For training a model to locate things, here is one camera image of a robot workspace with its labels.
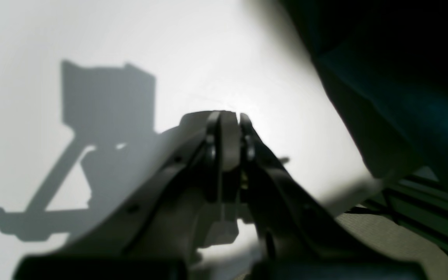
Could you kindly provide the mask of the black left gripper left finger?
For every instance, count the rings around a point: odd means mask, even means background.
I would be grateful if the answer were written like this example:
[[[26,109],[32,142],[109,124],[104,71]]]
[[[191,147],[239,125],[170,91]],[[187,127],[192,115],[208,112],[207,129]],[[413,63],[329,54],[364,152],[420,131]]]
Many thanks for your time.
[[[19,264],[15,280],[186,280],[201,208],[216,202],[222,113],[200,130],[85,237]]]

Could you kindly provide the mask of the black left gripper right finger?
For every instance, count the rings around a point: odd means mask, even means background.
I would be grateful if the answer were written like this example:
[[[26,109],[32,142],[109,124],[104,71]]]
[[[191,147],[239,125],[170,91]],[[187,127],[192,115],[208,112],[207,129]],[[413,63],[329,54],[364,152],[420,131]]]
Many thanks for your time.
[[[251,119],[240,114],[238,200],[255,225],[262,259],[247,280],[425,280],[422,266],[365,245],[288,173]]]

